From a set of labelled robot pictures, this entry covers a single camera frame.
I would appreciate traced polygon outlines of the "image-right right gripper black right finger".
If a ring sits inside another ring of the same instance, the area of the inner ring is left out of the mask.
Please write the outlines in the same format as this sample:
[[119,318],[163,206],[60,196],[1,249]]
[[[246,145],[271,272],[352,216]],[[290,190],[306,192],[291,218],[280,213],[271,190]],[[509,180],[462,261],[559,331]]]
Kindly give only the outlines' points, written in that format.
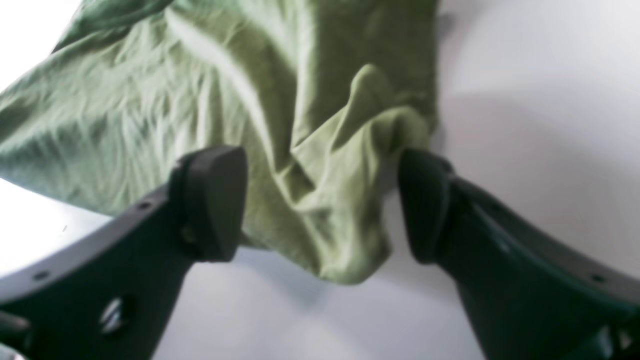
[[398,165],[407,241],[454,281],[487,360],[637,360],[639,281],[553,239],[427,150]]

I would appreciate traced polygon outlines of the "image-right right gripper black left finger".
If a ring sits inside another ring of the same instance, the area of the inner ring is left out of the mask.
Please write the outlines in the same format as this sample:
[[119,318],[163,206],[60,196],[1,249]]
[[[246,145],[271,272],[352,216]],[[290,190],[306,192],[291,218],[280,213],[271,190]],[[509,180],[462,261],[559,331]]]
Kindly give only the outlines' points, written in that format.
[[189,153],[169,182],[1,278],[3,360],[150,360],[196,263],[233,260],[249,178],[240,146]]

